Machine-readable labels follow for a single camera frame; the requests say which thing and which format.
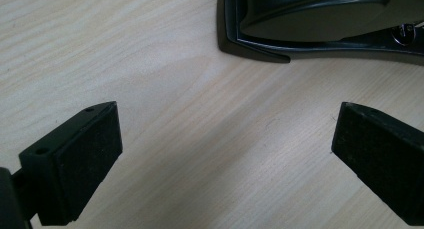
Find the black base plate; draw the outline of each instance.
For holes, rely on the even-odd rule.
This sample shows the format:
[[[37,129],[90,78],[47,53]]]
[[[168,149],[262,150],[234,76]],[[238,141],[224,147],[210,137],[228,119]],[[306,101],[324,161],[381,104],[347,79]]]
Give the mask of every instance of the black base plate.
[[[254,60],[289,63],[306,58],[364,58],[424,65],[424,29],[416,28],[415,41],[402,46],[385,29],[335,42],[288,42],[256,38],[241,33],[246,0],[218,0],[219,48],[226,53]]]

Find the wood grain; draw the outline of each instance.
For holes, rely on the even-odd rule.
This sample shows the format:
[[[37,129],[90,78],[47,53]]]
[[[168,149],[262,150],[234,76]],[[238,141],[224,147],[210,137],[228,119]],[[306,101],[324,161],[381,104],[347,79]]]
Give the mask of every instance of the wood grain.
[[[223,54],[216,0],[0,0],[0,12],[2,167],[17,171],[20,151],[81,109],[118,102],[124,153],[65,228],[408,228],[331,140],[343,101],[424,130],[423,67]]]

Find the black object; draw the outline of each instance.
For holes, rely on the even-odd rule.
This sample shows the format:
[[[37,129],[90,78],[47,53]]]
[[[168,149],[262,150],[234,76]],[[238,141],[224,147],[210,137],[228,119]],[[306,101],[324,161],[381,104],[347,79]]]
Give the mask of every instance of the black object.
[[[409,225],[424,225],[424,133],[343,103],[332,151]]]
[[[222,51],[288,63],[317,57],[424,65],[424,0],[218,0]]]
[[[21,152],[13,176],[0,168],[0,228],[75,221],[121,153],[116,102],[79,112]]]

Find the black stapler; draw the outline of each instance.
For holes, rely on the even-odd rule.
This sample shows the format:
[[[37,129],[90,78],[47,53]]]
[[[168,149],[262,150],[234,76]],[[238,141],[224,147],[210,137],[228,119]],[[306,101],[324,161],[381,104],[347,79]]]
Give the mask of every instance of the black stapler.
[[[424,0],[218,0],[217,26],[222,51],[255,60],[424,65]]]

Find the round hole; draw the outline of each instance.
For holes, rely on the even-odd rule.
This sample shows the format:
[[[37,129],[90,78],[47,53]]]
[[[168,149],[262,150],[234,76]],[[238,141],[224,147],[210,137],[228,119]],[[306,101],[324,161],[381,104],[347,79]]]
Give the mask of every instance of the round hole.
[[[47,148],[40,148],[40,149],[37,149],[35,151],[35,154],[37,154],[37,155],[43,155],[43,154],[47,153],[48,151],[49,151],[49,149],[47,149]]]

